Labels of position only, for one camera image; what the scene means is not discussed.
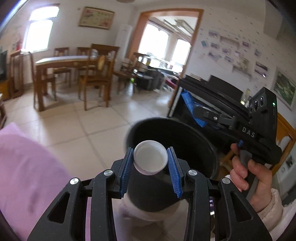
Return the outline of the blue plastic wrapper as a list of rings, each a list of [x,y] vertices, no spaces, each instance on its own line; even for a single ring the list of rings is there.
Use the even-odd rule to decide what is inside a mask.
[[[183,90],[181,92],[181,96],[191,114],[191,116],[193,117],[193,119],[195,120],[195,122],[202,128],[204,128],[207,125],[207,122],[204,120],[201,120],[197,117],[194,116],[193,110],[195,107],[200,107],[200,104],[197,104],[194,100],[194,98],[192,97],[191,93],[189,93],[187,90]]]

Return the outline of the white bottle cap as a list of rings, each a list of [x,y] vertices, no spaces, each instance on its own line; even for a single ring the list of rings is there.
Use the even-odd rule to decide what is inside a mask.
[[[134,152],[134,166],[146,176],[155,175],[163,170],[168,163],[168,153],[159,142],[147,140],[139,143]]]

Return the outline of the black trash bin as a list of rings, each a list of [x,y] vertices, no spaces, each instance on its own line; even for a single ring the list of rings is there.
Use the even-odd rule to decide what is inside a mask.
[[[125,147],[136,146],[147,140],[173,148],[176,157],[206,178],[218,176],[218,157],[214,146],[196,129],[170,118],[148,118],[134,124],[126,136]],[[147,212],[158,212],[180,199],[173,190],[168,167],[147,176],[132,168],[127,195],[132,204]]]

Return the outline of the black upright piano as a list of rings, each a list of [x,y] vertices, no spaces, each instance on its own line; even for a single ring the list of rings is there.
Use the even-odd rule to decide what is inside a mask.
[[[207,138],[215,135],[216,129],[212,124],[200,119],[196,120],[192,116],[181,96],[183,92],[188,92],[193,98],[194,106],[200,105],[227,117],[237,116],[247,121],[248,110],[239,103],[242,91],[219,78],[217,83],[217,86],[213,86],[206,80],[197,80],[189,75],[180,79],[167,117],[176,118],[201,132]]]

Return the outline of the beige right jacket sleeve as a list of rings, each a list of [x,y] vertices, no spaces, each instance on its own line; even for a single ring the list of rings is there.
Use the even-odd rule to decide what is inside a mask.
[[[265,209],[258,213],[273,240],[280,240],[280,237],[287,231],[295,217],[295,200],[283,206],[278,190],[271,189],[272,199]]]

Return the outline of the framed landscape picture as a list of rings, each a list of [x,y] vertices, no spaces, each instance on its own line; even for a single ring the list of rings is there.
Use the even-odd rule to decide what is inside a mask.
[[[295,105],[295,82],[280,68],[276,68],[273,90],[283,103],[292,110]]]

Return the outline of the purple tablecloth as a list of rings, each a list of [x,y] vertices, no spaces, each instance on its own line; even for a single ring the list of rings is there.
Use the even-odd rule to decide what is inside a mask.
[[[27,240],[72,177],[42,145],[15,123],[1,130],[1,212],[20,240]]]

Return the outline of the white standing air conditioner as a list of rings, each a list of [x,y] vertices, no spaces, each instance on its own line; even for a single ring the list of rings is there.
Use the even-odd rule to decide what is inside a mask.
[[[131,25],[121,25],[119,27],[119,31],[117,33],[115,46],[119,47],[119,51],[117,53],[116,59],[121,61],[125,58],[126,51],[130,42],[130,37],[132,34],[132,26]]]

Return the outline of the wooden dining chair front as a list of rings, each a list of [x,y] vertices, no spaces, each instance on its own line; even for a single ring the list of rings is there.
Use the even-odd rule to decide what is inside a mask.
[[[91,44],[86,62],[85,74],[79,76],[78,98],[83,96],[84,110],[87,110],[87,87],[104,90],[103,99],[109,106],[114,64],[118,46]]]

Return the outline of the tall wooden plant stand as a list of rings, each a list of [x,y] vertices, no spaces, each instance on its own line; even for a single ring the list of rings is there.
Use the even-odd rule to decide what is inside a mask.
[[[17,98],[23,95],[23,53],[21,50],[15,51],[10,54],[10,92],[11,98]]]

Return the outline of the framed floral picture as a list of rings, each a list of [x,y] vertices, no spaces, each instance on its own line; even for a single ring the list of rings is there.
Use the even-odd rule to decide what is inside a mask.
[[[109,30],[115,12],[86,6],[79,20],[79,27]]]

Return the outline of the black television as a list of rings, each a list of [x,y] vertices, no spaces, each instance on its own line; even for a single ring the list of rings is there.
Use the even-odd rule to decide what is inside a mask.
[[[7,76],[6,59],[7,59],[7,51],[1,52],[1,55],[0,55],[0,81],[6,80],[6,76]]]

